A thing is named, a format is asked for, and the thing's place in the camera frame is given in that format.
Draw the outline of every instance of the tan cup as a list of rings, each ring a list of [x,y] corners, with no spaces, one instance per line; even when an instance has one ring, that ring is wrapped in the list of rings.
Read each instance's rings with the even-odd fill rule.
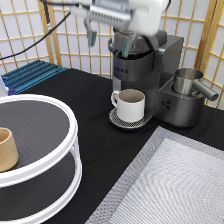
[[[18,161],[19,155],[12,132],[0,128],[0,172],[11,169]]]

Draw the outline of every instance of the drip tray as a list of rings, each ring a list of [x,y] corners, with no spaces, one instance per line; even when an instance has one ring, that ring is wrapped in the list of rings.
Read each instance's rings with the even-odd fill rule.
[[[130,122],[122,121],[117,116],[117,108],[114,108],[109,114],[109,119],[111,123],[114,124],[118,128],[121,128],[127,131],[134,131],[136,129],[144,127],[152,119],[152,115],[149,113],[145,113],[145,116],[140,121],[130,123]]]

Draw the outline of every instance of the mug handle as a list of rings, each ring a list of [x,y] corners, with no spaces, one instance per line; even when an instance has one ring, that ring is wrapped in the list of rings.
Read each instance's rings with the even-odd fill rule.
[[[120,93],[119,91],[114,91],[111,95],[111,102],[116,108],[117,108],[117,103],[115,102],[115,94],[118,96],[119,93]]]

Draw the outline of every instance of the stainless steel pitcher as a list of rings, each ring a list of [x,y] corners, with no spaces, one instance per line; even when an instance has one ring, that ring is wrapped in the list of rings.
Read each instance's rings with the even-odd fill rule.
[[[194,68],[178,69],[174,75],[173,89],[175,92],[187,96],[191,96],[194,90],[197,90],[210,101],[217,100],[219,94],[201,82],[203,76],[201,71]]]

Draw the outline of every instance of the white coffee mug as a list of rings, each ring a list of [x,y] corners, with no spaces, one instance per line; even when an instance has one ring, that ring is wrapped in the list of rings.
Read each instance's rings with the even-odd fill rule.
[[[144,117],[145,95],[138,90],[126,89],[121,92],[114,91],[111,101],[117,108],[117,116],[122,121],[132,123],[140,121]]]

